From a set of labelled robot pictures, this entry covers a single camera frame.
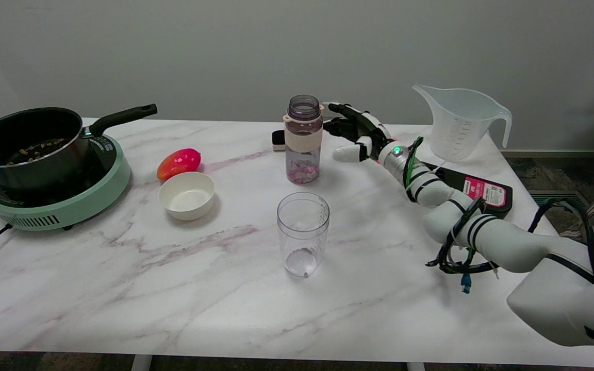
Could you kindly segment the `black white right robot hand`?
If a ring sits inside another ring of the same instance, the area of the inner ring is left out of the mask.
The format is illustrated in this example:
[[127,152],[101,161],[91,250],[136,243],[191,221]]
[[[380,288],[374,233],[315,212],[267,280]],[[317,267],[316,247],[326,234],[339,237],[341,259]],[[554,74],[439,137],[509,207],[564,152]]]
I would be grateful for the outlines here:
[[351,142],[333,151],[333,159],[342,163],[377,161],[382,150],[394,142],[386,127],[368,111],[360,111],[349,104],[327,103],[325,107],[340,114],[323,122],[323,129],[331,136]]

